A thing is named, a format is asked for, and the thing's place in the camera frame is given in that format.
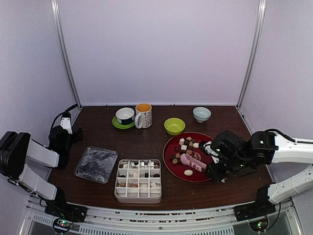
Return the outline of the tin lid with rabbit picture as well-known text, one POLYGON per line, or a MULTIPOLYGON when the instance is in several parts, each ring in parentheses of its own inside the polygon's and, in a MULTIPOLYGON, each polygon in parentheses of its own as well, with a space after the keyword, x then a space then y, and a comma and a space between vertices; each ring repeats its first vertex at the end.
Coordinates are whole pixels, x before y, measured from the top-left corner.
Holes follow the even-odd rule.
POLYGON ((118 152, 89 146, 85 149, 73 174, 76 177, 106 184, 118 158, 118 152))

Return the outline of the pink plastic scoop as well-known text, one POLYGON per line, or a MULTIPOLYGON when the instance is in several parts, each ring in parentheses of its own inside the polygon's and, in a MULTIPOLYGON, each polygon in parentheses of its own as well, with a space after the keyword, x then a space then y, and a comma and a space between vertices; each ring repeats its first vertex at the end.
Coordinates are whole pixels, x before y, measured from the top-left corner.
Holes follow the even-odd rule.
POLYGON ((180 161, 182 164, 184 165, 188 165, 194 169, 196 169, 199 172, 205 172, 207 165, 203 162, 200 162, 194 158, 192 158, 190 155, 188 154, 182 154, 180 156, 180 161))

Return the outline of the silver compartment tin box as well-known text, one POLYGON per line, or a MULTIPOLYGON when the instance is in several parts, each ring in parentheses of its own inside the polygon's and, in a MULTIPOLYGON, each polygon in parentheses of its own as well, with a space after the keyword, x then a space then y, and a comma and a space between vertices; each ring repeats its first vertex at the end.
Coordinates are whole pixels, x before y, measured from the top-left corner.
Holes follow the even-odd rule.
POLYGON ((152 160, 127 160, 122 159, 118 163, 115 180, 114 194, 121 203, 130 204, 156 204, 162 198, 161 185, 161 163, 157 159, 152 160), (132 168, 132 164, 138 162, 138 168, 132 168), (155 162, 159 162, 159 168, 154 168, 155 162), (132 178, 131 174, 137 172, 138 177, 132 178), (154 178, 154 174, 159 174, 159 178, 154 178), (155 182, 157 187, 150 187, 150 183, 155 182))

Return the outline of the white block chocolate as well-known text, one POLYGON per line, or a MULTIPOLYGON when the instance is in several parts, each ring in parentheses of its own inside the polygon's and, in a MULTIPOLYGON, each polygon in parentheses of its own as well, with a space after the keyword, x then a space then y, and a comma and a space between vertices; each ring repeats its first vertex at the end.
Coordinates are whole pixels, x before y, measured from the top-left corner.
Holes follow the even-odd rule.
POLYGON ((152 183, 150 183, 150 187, 152 187, 152 188, 156 188, 156 187, 157 187, 157 185, 156 185, 156 183, 155 183, 155 182, 152 182, 152 183))

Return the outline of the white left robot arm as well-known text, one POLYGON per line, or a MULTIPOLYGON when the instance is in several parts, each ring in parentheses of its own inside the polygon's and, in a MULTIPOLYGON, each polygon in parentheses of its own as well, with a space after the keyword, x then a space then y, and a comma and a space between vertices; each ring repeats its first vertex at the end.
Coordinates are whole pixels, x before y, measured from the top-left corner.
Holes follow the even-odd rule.
POLYGON ((69 163, 72 145, 83 140, 83 130, 73 131, 71 106, 56 116, 59 125, 53 123, 45 146, 27 132, 7 131, 0 140, 0 172, 8 182, 20 186, 44 199, 59 216, 66 217, 70 206, 62 189, 44 179, 30 163, 50 169, 65 170, 69 163))

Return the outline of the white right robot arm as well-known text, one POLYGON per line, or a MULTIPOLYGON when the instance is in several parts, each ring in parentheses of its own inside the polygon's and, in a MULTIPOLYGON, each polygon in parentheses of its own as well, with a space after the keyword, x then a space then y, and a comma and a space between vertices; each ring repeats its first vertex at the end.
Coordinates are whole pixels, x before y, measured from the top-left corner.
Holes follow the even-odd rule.
POLYGON ((212 141, 202 141, 199 148, 212 157, 212 163, 204 168, 209 178, 221 182, 228 173, 245 168, 256 169, 260 165, 283 162, 308 164, 300 173, 277 184, 258 190, 251 212, 261 216, 269 209, 269 202, 278 204, 284 199, 313 187, 313 142, 292 138, 277 129, 258 131, 245 141, 233 132, 219 133, 212 141))

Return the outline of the white round button chocolate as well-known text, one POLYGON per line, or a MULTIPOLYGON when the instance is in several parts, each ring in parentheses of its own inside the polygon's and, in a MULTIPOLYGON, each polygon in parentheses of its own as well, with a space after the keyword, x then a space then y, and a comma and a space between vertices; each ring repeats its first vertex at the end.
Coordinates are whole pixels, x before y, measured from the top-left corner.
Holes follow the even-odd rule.
POLYGON ((193 171, 192 170, 185 170, 184 171, 184 175, 186 175, 186 176, 192 176, 193 175, 193 171))

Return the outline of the red round tray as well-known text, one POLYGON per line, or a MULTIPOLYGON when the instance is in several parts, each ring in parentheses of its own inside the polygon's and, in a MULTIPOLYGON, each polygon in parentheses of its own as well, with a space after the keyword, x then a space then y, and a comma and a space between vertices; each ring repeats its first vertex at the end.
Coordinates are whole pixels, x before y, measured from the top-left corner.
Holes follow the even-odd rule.
POLYGON ((206 176, 203 172, 199 172, 196 169, 184 165, 181 162, 178 162, 177 164, 173 164, 173 160, 170 159, 171 155, 176 155, 177 153, 181 154, 181 145, 179 144, 180 139, 185 139, 190 137, 191 139, 194 139, 195 142, 200 143, 201 141, 212 141, 213 139, 209 137, 208 135, 198 133, 198 132, 185 132, 180 135, 174 136, 170 138, 167 143, 165 144, 163 148, 163 161, 167 169, 176 177, 179 179, 182 179, 187 182, 191 183, 203 183, 212 180, 210 177, 206 176), (185 170, 192 170, 193 175, 192 176, 186 176, 184 175, 185 170))

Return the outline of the pale blue bowl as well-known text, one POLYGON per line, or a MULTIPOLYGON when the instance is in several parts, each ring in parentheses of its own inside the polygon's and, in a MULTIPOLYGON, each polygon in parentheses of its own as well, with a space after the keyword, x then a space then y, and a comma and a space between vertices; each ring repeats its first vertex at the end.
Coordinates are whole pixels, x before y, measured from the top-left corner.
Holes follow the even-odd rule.
POLYGON ((193 117, 199 123, 203 123, 211 118, 211 111, 205 107, 196 107, 193 109, 193 117))

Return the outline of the dark blue white cup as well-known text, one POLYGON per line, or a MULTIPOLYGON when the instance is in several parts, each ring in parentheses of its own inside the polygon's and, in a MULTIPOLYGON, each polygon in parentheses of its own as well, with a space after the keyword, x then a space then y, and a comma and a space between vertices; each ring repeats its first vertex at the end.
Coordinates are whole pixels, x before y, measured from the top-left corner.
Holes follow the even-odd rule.
POLYGON ((117 122, 122 125, 128 125, 134 121, 135 111, 132 108, 124 107, 116 111, 117 122))

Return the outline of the lime green bowl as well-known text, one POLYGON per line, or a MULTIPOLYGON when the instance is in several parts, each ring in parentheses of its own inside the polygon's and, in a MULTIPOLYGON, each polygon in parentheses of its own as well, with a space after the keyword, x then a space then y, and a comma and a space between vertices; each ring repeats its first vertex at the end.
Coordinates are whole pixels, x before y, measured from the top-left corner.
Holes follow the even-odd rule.
POLYGON ((164 128, 169 135, 176 136, 185 129, 185 122, 180 118, 169 118, 164 122, 164 128))

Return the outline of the white floral mug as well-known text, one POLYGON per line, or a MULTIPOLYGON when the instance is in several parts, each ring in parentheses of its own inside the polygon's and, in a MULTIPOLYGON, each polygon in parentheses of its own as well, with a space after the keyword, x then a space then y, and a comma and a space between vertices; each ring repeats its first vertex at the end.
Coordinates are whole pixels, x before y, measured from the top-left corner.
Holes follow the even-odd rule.
POLYGON ((146 129, 151 127, 152 121, 152 106, 148 103, 141 103, 135 107, 135 127, 137 129, 146 129))

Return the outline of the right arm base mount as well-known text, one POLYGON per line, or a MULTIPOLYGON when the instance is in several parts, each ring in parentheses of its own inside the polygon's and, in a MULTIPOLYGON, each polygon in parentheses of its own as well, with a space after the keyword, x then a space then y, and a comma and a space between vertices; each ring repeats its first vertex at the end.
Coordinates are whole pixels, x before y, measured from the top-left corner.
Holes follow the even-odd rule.
POLYGON ((269 201, 268 189, 269 186, 258 189, 254 202, 233 208, 237 221, 249 220, 249 227, 254 232, 265 233, 273 227, 279 216, 272 225, 269 224, 268 215, 276 212, 276 207, 269 201))

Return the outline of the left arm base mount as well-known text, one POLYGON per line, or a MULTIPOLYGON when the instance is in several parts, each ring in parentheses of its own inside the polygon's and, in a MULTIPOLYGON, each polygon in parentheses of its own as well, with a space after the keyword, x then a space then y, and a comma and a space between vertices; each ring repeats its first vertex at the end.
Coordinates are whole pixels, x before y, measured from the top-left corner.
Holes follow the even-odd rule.
POLYGON ((53 230, 58 234, 69 232, 75 222, 84 222, 88 208, 70 204, 65 193, 58 189, 53 200, 44 199, 46 203, 45 213, 56 217, 52 222, 53 230))

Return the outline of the front aluminium rail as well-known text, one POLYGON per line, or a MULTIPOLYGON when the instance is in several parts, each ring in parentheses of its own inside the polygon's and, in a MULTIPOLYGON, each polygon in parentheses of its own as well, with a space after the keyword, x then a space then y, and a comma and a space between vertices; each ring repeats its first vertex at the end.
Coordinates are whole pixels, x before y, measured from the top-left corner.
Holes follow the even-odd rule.
MULTIPOLYGON (((234 206, 178 211, 132 211, 86 206, 84 222, 74 222, 65 235, 304 235, 291 199, 277 212, 265 216, 269 230, 255 232, 252 223, 238 221, 234 206)), ((30 196, 18 235, 58 235, 52 225, 56 217, 45 214, 37 196, 30 196)))

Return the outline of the left aluminium frame post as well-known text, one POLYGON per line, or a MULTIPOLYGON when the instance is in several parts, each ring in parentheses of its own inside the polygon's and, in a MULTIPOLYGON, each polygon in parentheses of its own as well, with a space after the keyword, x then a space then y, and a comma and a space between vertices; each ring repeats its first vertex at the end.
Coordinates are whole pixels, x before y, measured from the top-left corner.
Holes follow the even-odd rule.
POLYGON ((79 98, 79 95, 77 92, 77 88, 76 88, 76 85, 74 82, 72 70, 70 67, 69 57, 68 57, 68 53, 67 53, 66 42, 65 42, 63 28, 62 28, 59 1, 58 0, 52 0, 51 6, 52 6, 53 18, 54 18, 55 25, 56 25, 59 45, 60 45, 60 49, 61 49, 62 61, 64 64, 64 68, 65 68, 67 80, 69 83, 69 87, 70 87, 71 93, 74 97, 75 103, 77 104, 78 109, 81 109, 82 104, 81 104, 81 101, 80 101, 80 98, 79 98))

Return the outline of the aluminium frame post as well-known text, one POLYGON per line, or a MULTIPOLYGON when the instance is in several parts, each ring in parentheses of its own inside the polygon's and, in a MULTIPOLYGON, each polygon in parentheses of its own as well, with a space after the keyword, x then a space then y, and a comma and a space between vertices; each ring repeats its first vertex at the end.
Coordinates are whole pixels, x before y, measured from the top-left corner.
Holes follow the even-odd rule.
POLYGON ((244 76, 244 81, 242 84, 241 92, 237 101, 237 109, 240 110, 243 106, 244 98, 248 90, 248 85, 251 80, 251 76, 253 73, 253 68, 255 65, 256 57, 257 57, 257 51, 258 47, 260 45, 262 32, 264 28, 264 21, 265 21, 265 15, 266 15, 266 6, 267 1, 266 0, 259 0, 258 5, 258 12, 256 17, 256 23, 255 23, 255 29, 253 34, 253 40, 252 40, 252 46, 250 50, 250 55, 248 59, 248 64, 244 76))
POLYGON ((67 80, 69 83, 69 87, 70 87, 71 93, 74 97, 75 103, 77 104, 78 109, 81 109, 82 104, 81 104, 81 101, 80 101, 80 98, 79 98, 79 95, 77 92, 77 88, 76 88, 76 85, 74 82, 72 70, 70 67, 69 57, 68 57, 68 53, 67 53, 66 42, 65 42, 63 28, 62 28, 59 1, 58 0, 52 0, 51 6, 52 6, 53 18, 54 18, 55 25, 56 25, 59 45, 60 45, 60 49, 61 49, 62 61, 64 64, 64 68, 65 68, 67 80))

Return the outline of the right aluminium frame post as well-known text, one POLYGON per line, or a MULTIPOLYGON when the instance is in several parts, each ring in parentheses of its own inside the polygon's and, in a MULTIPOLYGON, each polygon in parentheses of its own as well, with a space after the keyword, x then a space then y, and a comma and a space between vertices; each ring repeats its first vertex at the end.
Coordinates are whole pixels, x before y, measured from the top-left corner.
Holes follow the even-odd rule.
POLYGON ((265 21, 265 15, 266 15, 266 6, 267 1, 266 0, 259 0, 258 5, 258 12, 256 17, 256 23, 255 23, 255 29, 253 34, 253 40, 252 40, 252 46, 250 50, 250 55, 248 59, 248 64, 244 76, 244 81, 242 84, 241 92, 237 101, 237 109, 240 110, 243 106, 244 98, 248 90, 248 85, 251 80, 251 76, 253 73, 253 68, 255 65, 256 57, 257 57, 257 51, 258 47, 260 45, 262 32, 264 28, 264 21, 265 21))

